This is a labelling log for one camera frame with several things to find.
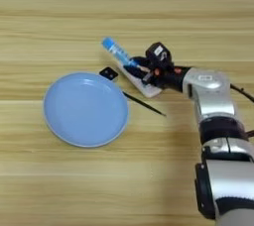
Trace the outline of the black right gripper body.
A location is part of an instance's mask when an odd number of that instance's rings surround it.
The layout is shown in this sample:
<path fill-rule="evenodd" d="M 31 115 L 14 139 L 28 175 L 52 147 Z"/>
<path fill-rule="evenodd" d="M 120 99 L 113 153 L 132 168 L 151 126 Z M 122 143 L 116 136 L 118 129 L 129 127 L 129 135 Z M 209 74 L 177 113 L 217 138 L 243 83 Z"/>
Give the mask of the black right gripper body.
<path fill-rule="evenodd" d="M 166 68 L 146 66 L 150 70 L 150 76 L 144 82 L 161 89 L 173 89 L 178 92 L 183 91 L 183 82 L 186 74 L 191 70 L 190 66 L 169 65 Z"/>

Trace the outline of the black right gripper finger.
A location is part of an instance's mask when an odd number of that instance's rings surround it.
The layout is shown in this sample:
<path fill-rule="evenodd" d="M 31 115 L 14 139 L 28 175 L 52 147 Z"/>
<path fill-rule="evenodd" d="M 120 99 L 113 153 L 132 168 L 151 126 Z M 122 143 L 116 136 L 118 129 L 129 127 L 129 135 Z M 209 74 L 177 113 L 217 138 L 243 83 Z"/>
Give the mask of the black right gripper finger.
<path fill-rule="evenodd" d="M 153 78 L 153 72 L 148 68 L 132 68 L 132 75 L 139 78 L 144 84 L 149 84 Z"/>
<path fill-rule="evenodd" d="M 148 67 L 150 65 L 150 61 L 143 56 L 134 56 L 130 58 L 132 66 L 145 66 Z"/>

